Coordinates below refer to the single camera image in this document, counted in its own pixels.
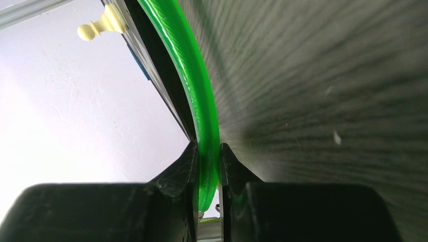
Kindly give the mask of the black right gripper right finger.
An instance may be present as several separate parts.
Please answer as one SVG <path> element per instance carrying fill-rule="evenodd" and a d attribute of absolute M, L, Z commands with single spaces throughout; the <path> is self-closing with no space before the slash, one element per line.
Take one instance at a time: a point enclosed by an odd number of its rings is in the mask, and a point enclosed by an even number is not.
<path fill-rule="evenodd" d="M 370 187 L 267 183 L 226 143 L 219 173 L 223 241 L 402 241 L 386 203 Z"/>

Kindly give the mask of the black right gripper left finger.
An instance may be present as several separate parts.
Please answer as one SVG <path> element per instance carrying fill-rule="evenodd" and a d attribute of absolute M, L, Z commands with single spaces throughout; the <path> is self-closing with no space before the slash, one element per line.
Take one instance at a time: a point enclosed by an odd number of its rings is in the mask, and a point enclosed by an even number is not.
<path fill-rule="evenodd" d="M 192 141 L 147 183 L 39 184 L 1 224 L 1 241 L 196 241 L 199 162 Z"/>

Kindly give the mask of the green cable lock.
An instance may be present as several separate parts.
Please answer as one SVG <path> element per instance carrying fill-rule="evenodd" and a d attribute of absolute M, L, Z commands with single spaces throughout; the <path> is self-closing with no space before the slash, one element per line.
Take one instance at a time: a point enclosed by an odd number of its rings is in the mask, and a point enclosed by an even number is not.
<path fill-rule="evenodd" d="M 219 181 L 220 130 L 210 78 L 178 1 L 139 1 L 171 57 L 192 113 L 199 156 L 198 210 L 212 204 Z"/>

